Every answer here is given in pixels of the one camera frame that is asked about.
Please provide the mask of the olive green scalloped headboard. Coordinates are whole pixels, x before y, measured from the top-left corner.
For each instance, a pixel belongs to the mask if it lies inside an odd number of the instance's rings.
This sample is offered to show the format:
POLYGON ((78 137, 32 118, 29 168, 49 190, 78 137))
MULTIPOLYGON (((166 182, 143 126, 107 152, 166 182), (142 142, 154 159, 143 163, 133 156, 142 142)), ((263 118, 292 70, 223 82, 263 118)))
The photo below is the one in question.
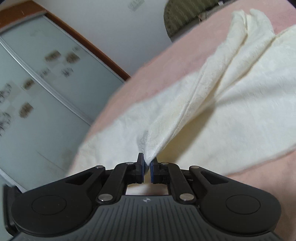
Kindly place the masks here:
POLYGON ((164 9, 164 24, 168 37, 173 41, 193 25, 206 20, 218 10, 223 1, 168 1, 164 9))

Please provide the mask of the frosted glass wardrobe door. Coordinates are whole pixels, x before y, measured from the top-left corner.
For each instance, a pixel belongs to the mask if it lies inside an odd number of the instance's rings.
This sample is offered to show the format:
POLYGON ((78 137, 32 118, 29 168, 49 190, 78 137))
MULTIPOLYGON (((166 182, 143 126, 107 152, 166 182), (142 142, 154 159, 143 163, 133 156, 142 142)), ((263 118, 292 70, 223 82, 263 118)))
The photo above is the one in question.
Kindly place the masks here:
POLYGON ((1 179, 27 191, 65 177, 123 83, 45 16, 1 31, 1 179))

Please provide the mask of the pink bed blanket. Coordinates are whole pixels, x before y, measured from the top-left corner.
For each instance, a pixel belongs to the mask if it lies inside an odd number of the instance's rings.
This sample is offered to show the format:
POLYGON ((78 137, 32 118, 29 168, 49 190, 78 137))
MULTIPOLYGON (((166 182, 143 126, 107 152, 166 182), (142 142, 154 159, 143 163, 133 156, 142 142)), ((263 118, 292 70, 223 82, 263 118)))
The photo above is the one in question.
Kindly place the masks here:
MULTIPOLYGON (((226 40, 233 13, 244 11, 248 14, 252 9, 268 17, 276 34, 295 26, 295 8, 288 1, 237 1, 231 4, 140 68, 109 100, 84 142, 92 130, 102 130, 132 104, 152 97, 182 77, 200 70, 226 40)), ((222 175, 273 194, 282 207, 275 231, 284 240, 295 240, 295 148, 275 159, 222 175)))

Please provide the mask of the wall switch plate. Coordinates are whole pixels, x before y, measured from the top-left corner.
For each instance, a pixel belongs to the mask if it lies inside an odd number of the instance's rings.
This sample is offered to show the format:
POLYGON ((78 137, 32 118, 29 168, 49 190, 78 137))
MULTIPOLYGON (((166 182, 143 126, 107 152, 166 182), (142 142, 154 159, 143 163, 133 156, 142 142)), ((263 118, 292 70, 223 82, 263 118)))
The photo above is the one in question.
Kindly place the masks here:
POLYGON ((132 0, 128 4, 128 8, 131 11, 136 11, 143 3, 144 3, 144 0, 132 0))

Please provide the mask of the cream white pants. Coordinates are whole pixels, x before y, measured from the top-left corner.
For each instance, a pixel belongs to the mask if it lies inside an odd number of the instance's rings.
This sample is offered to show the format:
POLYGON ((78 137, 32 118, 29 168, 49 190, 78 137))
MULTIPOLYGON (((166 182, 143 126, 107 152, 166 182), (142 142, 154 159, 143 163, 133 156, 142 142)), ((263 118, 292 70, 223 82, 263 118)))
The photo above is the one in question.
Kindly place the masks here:
POLYGON ((132 104, 81 145, 70 174, 139 153, 231 174, 295 148, 295 26, 274 32, 252 9, 200 70, 132 104))

